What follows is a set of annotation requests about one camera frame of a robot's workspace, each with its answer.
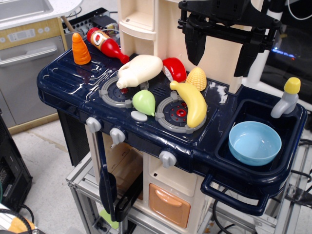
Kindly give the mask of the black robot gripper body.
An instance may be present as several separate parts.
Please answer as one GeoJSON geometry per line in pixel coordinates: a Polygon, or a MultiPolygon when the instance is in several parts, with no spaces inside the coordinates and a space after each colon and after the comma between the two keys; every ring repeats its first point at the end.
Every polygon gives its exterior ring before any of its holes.
{"type": "Polygon", "coordinates": [[[195,32],[211,37],[252,34],[233,25],[269,30],[274,34],[281,26],[279,20],[260,12],[249,0],[183,0],[178,7],[181,10],[178,28],[189,37],[195,32]]]}

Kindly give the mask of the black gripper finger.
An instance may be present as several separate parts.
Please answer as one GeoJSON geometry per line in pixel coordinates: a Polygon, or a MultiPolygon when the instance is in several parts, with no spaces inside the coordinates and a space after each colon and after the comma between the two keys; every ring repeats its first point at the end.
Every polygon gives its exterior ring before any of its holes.
{"type": "Polygon", "coordinates": [[[188,60],[193,65],[198,65],[205,50],[206,35],[205,22],[201,22],[194,14],[190,14],[184,25],[185,44],[188,60]]]}
{"type": "Polygon", "coordinates": [[[257,55],[271,49],[270,38],[265,34],[266,29],[253,27],[246,31],[242,41],[239,57],[237,60],[234,76],[247,75],[257,55]]]}

